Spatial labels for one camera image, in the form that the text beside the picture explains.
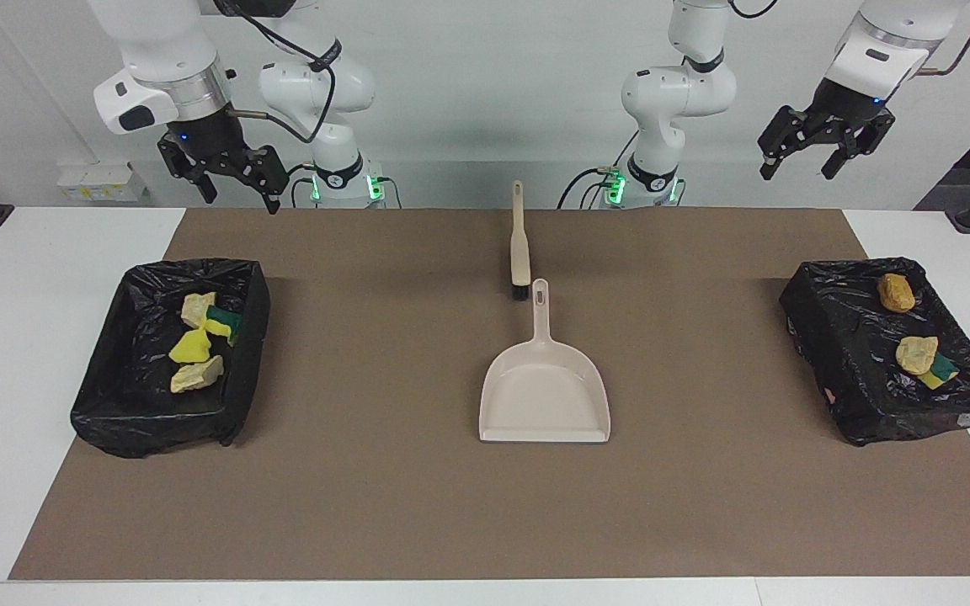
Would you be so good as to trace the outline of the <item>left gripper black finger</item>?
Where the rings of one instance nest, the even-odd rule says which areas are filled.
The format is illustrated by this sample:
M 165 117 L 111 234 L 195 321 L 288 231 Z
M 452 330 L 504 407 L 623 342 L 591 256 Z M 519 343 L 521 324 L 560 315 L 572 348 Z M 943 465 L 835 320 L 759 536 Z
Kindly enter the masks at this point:
M 759 175 L 770 181 L 779 168 L 779 162 L 789 157 L 798 146 L 803 133 L 804 114 L 790 106 L 780 107 L 758 138 L 763 162 Z
M 832 180 L 838 176 L 839 170 L 852 158 L 860 153 L 860 147 L 855 135 L 839 135 L 836 141 L 836 150 L 825 161 L 821 167 L 821 175 L 827 180 Z

